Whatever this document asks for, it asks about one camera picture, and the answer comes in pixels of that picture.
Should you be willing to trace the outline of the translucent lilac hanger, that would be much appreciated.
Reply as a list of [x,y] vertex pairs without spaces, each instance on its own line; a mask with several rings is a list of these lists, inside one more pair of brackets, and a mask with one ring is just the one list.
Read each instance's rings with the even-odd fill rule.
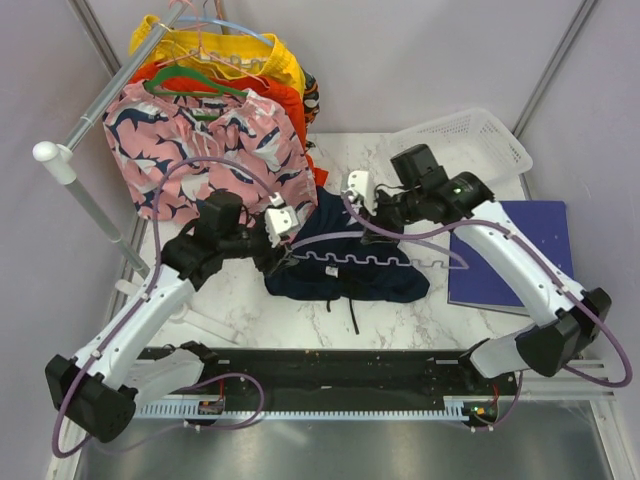
[[[343,231],[336,233],[326,233],[308,237],[303,240],[298,240],[291,245],[293,251],[302,249],[316,243],[341,240],[341,239],[361,239],[363,237],[362,232],[356,231]],[[445,249],[439,245],[427,242],[425,240],[408,240],[408,243],[418,245],[430,250],[434,250],[447,256],[449,259],[453,259],[457,262],[454,266],[449,266],[443,260],[435,260],[431,264],[426,264],[420,259],[408,260],[407,262],[400,261],[397,257],[389,257],[388,259],[380,259],[375,255],[369,255],[366,258],[358,258],[354,254],[346,254],[344,257],[338,257],[333,252],[328,252],[325,255],[319,255],[314,251],[308,251],[303,255],[296,255],[297,259],[301,260],[316,260],[320,262],[332,263],[332,264],[356,264],[356,265],[375,265],[378,267],[414,267],[418,269],[431,269],[439,268],[444,270],[468,270],[469,264],[456,252]]]

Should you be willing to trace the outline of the navy blue shorts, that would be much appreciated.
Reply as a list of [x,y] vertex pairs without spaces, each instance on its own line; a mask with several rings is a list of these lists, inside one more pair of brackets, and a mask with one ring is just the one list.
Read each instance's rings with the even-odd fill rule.
[[[317,198],[318,206],[299,231],[296,241],[326,233],[363,233],[364,226],[346,211],[339,196],[319,187]],[[414,267],[332,264],[296,258],[296,255],[308,251],[319,255],[333,252],[338,257],[354,254],[360,259],[375,255],[384,260],[391,256],[402,262],[409,260],[395,245],[362,245],[361,239],[316,243],[293,251],[294,266],[264,279],[271,295],[298,301],[323,301],[326,304],[341,298],[351,303],[386,301],[407,304],[424,298],[430,288],[425,275]]]

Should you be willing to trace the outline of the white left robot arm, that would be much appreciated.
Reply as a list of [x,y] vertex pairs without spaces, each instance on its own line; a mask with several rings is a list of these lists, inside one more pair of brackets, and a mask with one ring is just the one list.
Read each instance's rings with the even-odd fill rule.
[[288,254],[286,240],[298,228],[295,210],[270,197],[252,225],[240,221],[244,205],[230,192],[211,194],[196,219],[167,241],[154,269],[108,325],[71,358],[54,356],[45,378],[59,419],[69,419],[90,437],[108,443],[131,422],[136,409],[188,386],[208,393],[219,369],[206,347],[191,342],[161,360],[137,360],[160,327],[229,259],[253,260],[272,273]]

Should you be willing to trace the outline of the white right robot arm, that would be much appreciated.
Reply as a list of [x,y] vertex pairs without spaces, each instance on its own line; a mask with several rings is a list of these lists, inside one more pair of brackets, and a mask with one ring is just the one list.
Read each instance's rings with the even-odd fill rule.
[[465,391],[481,393],[495,377],[516,370],[552,377],[597,339],[611,307],[609,295],[601,288],[586,290],[555,266],[476,175],[448,176],[425,144],[397,154],[391,164],[401,183],[394,195],[378,192],[366,171],[347,177],[349,201],[367,214],[363,225],[397,240],[409,240],[404,226],[423,220],[449,228],[506,282],[533,322],[467,352],[469,362],[457,371]]

